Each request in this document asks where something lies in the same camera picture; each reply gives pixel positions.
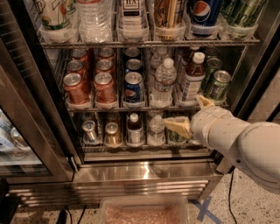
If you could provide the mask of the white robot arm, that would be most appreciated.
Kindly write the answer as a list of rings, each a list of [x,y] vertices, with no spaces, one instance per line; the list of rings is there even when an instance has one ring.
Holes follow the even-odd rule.
[[[192,118],[165,118],[164,126],[218,151],[232,166],[263,189],[280,193],[280,125],[246,122],[202,95],[200,111]]]

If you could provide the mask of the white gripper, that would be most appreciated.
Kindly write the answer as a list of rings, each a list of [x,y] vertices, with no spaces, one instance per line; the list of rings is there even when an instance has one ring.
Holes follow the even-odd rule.
[[[192,117],[191,123],[186,116],[168,117],[164,119],[164,126],[187,139],[192,132],[193,139],[208,149],[228,151],[250,123],[234,117],[227,109],[214,106],[213,101],[201,94],[195,98],[201,110]]]

